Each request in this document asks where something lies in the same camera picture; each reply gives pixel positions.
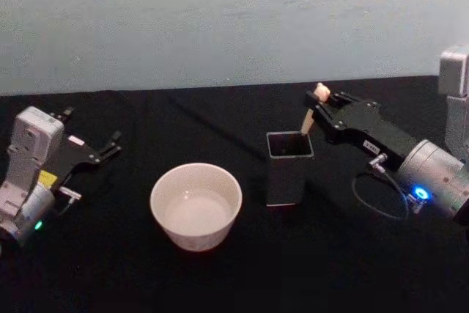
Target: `black table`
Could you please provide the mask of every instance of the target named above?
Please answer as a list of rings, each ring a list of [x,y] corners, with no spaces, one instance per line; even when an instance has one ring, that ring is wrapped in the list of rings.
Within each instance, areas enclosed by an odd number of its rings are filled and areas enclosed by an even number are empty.
[[[446,100],[436,77],[336,81],[331,89],[383,104],[418,139],[443,146]],[[23,254],[0,263],[2,312],[304,312],[336,304],[376,310],[446,303],[468,291],[465,230],[433,207],[399,223],[360,206],[352,177],[360,150],[327,144],[320,130],[301,206],[267,208],[265,133],[297,130],[311,84],[0,98],[0,174],[15,115],[75,106],[67,132],[93,147],[122,131],[123,153],[70,187],[83,199],[46,224]],[[191,254],[171,244],[149,209],[167,170],[195,161],[230,171],[243,207],[225,242]],[[376,197],[396,197],[373,185]]]

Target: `blue led light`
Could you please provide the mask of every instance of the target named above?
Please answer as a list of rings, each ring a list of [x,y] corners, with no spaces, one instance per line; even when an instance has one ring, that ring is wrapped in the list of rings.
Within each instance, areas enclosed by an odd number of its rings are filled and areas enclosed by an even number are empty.
[[[430,195],[422,187],[415,187],[413,189],[413,194],[415,194],[420,199],[428,199]]]

